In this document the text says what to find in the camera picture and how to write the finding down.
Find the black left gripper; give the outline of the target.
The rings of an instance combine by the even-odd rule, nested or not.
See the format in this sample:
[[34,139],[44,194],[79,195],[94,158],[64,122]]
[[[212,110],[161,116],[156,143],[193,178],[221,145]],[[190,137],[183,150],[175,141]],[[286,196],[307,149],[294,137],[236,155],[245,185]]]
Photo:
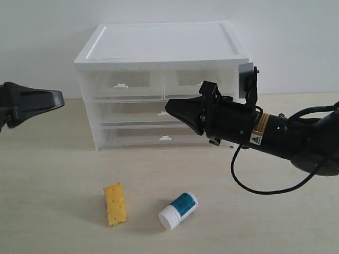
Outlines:
[[62,92],[57,90],[26,89],[12,82],[1,84],[1,129],[13,129],[24,121],[65,105]]

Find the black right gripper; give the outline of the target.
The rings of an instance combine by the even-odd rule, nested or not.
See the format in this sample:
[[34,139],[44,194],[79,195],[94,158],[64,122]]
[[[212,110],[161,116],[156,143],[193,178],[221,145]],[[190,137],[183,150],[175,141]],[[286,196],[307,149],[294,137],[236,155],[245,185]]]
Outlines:
[[245,103],[221,95],[218,85],[204,81],[201,96],[169,99],[166,112],[190,127],[197,135],[205,134],[210,143],[221,140],[245,144],[256,122],[256,86],[245,93]]

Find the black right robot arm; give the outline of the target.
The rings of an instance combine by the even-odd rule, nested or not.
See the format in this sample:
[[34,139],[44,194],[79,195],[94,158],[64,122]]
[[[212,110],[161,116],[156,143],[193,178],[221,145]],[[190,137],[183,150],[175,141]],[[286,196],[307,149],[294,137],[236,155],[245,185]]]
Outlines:
[[298,169],[319,176],[338,175],[338,104],[306,108],[293,116],[270,115],[256,107],[256,87],[246,103],[220,94],[217,84],[205,81],[200,96],[169,99],[167,113],[205,134],[210,143],[241,144],[290,161]]

